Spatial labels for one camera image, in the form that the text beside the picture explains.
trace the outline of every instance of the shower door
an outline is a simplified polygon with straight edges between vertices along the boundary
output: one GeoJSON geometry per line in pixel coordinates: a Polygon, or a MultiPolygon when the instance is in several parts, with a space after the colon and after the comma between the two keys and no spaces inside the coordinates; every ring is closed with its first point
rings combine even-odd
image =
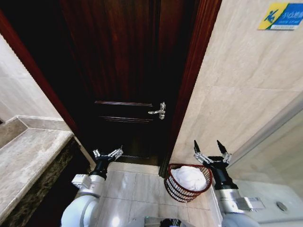
{"type": "Polygon", "coordinates": [[[266,209],[249,213],[262,226],[303,226],[303,111],[232,164],[228,172],[242,196],[263,201],[266,209]]]}

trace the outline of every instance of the door lever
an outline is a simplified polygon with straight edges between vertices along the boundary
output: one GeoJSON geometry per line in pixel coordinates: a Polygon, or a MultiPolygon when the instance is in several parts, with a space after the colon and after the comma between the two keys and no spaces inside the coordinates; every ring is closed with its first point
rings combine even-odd
{"type": "Polygon", "coordinates": [[[163,102],[163,103],[160,103],[160,110],[156,110],[156,111],[149,111],[148,113],[149,114],[159,114],[159,118],[161,119],[161,120],[163,120],[164,119],[164,117],[165,117],[165,103],[163,102]]]}

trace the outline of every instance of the door frame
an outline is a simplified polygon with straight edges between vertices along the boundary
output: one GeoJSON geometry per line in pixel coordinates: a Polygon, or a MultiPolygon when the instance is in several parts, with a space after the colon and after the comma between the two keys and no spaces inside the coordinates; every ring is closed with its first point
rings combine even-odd
{"type": "MultiPolygon", "coordinates": [[[[160,166],[159,175],[164,177],[169,161],[177,141],[177,137],[186,113],[186,109],[193,92],[197,76],[203,61],[206,48],[220,9],[222,0],[197,0],[196,18],[192,30],[192,36],[188,46],[186,63],[182,75],[182,82],[178,92],[177,104],[175,107],[173,120],[169,126],[169,141],[167,143],[167,154],[160,166]]],[[[65,120],[75,136],[81,141],[83,136],[78,125],[73,120],[59,97],[56,95],[51,85],[44,77],[42,71],[32,58],[31,54],[20,40],[9,21],[0,10],[0,33],[11,46],[15,54],[19,57],[23,65],[32,75],[36,83],[43,90],[50,102],[54,105],[58,113],[65,120]]]]}

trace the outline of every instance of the white cloth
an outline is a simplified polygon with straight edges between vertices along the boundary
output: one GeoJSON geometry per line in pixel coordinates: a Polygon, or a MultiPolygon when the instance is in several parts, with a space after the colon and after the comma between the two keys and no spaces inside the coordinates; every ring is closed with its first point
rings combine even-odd
{"type": "Polygon", "coordinates": [[[201,191],[207,184],[206,179],[199,168],[182,166],[180,169],[172,169],[174,179],[184,188],[191,191],[201,191]]]}

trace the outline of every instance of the beige tile wall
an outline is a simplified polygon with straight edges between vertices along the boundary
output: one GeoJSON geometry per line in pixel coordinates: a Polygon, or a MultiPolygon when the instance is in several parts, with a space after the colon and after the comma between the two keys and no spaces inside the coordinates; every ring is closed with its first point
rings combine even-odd
{"type": "Polygon", "coordinates": [[[170,162],[196,163],[194,140],[234,153],[303,90],[303,25],[257,30],[271,2],[222,1],[170,162]]]}
{"type": "Polygon", "coordinates": [[[60,118],[19,58],[0,35],[0,118],[15,115],[60,118]]]}

